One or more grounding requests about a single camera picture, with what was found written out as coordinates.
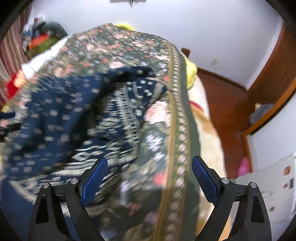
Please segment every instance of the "wall outlet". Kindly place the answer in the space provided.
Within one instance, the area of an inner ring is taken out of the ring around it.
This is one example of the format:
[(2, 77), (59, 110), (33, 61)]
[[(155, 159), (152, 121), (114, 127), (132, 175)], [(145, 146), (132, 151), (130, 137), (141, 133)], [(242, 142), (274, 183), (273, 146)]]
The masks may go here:
[(212, 61), (210, 62), (211, 65), (216, 65), (218, 62), (217, 59), (213, 58)]

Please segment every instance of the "orange item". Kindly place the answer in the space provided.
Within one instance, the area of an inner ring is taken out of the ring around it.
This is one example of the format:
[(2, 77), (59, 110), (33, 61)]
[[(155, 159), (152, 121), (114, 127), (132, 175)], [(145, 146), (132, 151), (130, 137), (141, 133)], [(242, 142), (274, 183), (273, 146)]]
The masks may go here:
[(45, 42), (48, 39), (49, 39), (49, 36), (47, 34), (42, 34), (37, 38), (33, 38), (31, 43), (29, 44), (29, 50), (37, 47), (38, 45), (42, 44), (43, 42)]

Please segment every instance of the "white bedsheet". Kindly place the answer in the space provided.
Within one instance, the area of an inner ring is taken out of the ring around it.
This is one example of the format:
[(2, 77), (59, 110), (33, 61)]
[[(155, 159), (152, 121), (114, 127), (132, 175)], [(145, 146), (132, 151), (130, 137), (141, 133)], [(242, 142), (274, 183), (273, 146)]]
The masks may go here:
[(66, 36), (55, 43), (50, 49), (35, 56), (28, 63), (22, 64), (21, 68), (27, 79), (30, 79), (47, 61), (52, 60), (70, 36)]

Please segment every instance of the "patterned fabric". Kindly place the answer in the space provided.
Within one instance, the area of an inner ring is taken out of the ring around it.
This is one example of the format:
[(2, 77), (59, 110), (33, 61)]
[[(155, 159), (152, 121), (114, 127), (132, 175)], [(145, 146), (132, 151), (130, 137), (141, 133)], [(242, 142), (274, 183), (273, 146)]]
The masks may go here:
[[(121, 171), (132, 161), (132, 150), (136, 153), (139, 123), (155, 98), (156, 82), (146, 77), (154, 77), (150, 68), (132, 67), (86, 77), (40, 78), (24, 106), (28, 116), (21, 131), (12, 133), (6, 142), (2, 157), (9, 157), (7, 175), (29, 178), (57, 171), (66, 162), (70, 165), (73, 154), (74, 162), (82, 162), (111, 152), (120, 164), (110, 158), (109, 168)], [(88, 109), (113, 89), (117, 90), (107, 96), (105, 111), (96, 113), (94, 128), (88, 130)], [(74, 153), (76, 148), (85, 151)]]
[[(123, 167), (121, 174), (106, 177), (87, 211), (106, 240), (194, 240), (200, 227), (199, 213), (207, 213), (211, 207), (202, 209), (199, 204), (200, 188), (191, 171), (192, 157), (200, 154), (199, 126), (194, 122), (187, 96), (184, 58), (170, 42), (111, 24), (76, 34), (39, 75), (26, 83), (9, 108), (18, 116), (26, 115), (21, 103), (40, 76), (86, 76), (137, 65), (150, 67), (155, 73), (151, 80), (157, 82), (154, 92), (158, 94), (152, 103), (158, 101), (148, 108), (137, 132), (141, 140), (137, 158)], [(168, 91), (160, 96), (163, 85)], [(107, 99), (101, 101), (105, 104), (98, 102), (90, 107), (89, 130), (94, 129), (93, 114), (107, 111), (97, 110), (98, 106), (107, 105)], [(94, 149), (94, 145), (91, 143), (89, 148)], [(107, 159), (118, 162), (117, 150), (112, 151)], [(59, 185), (81, 174), (92, 165), (92, 158), (85, 158), (75, 160), (73, 156), (69, 165), (50, 175), (3, 181), (1, 208), (22, 239), (26, 240), (32, 205), (41, 184), (49, 181)], [(62, 209), (72, 237), (78, 239), (65, 204)]]

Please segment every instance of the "orange fabric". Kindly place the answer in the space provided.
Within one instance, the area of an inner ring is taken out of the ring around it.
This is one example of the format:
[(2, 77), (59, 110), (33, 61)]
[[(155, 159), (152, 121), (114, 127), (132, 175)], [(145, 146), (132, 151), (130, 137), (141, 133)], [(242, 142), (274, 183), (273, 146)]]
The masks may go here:
[(214, 128), (213, 123), (205, 116), (204, 112), (201, 110), (201, 107), (197, 107), (196, 105), (193, 105), (193, 103), (194, 102), (190, 102), (193, 117), (199, 122), (203, 128), (203, 131), (209, 135), (218, 137), (218, 133)]
[(32, 42), (29, 44), (29, 50), (31, 50), (34, 47), (37, 47), (38, 45), (42, 44), (46, 40), (48, 40), (49, 37), (47, 34), (40, 35), (37, 38), (33, 38)]
[(26, 83), (26, 81), (27, 81), (26, 76), (25, 76), (24, 72), (20, 69), (17, 72), (17, 76), (14, 80), (15, 87), (21, 88), (24, 85), (24, 83)]

